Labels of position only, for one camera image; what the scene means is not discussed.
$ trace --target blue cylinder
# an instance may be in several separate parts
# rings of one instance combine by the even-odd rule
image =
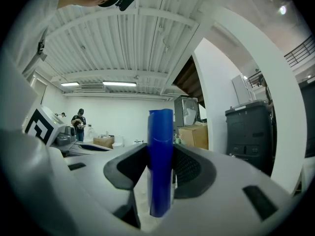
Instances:
[[[148,119],[150,215],[162,217],[171,206],[173,110],[151,110]]]

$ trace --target fluorescent light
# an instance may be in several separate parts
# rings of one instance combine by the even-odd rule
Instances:
[[[70,86],[79,86],[79,83],[77,82],[67,82],[67,83],[61,83],[64,87],[70,87]]]
[[[137,86],[137,83],[135,83],[135,82],[103,81],[103,84],[106,86],[125,86],[125,87],[136,87]]]
[[[281,8],[279,9],[280,13],[282,15],[284,15],[286,13],[286,7],[285,6],[281,6]]]

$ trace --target white cabinet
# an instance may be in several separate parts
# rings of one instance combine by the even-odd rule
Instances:
[[[251,85],[248,83],[247,80],[245,80],[243,75],[236,76],[234,79],[232,79],[232,82],[237,94],[239,104],[244,104],[256,100],[256,96]]]

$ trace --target cardboard box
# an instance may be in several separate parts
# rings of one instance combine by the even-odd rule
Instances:
[[[208,125],[192,125],[179,128],[179,134],[186,145],[208,149]]]
[[[93,139],[93,144],[100,145],[106,148],[113,148],[113,143],[114,143],[114,137]]]

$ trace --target plastic container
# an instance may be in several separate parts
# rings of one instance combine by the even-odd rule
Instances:
[[[162,217],[171,205],[173,110],[151,110],[148,119],[148,201],[150,215]]]
[[[272,172],[272,127],[266,103],[253,101],[225,111],[226,154],[252,164],[270,175]]]

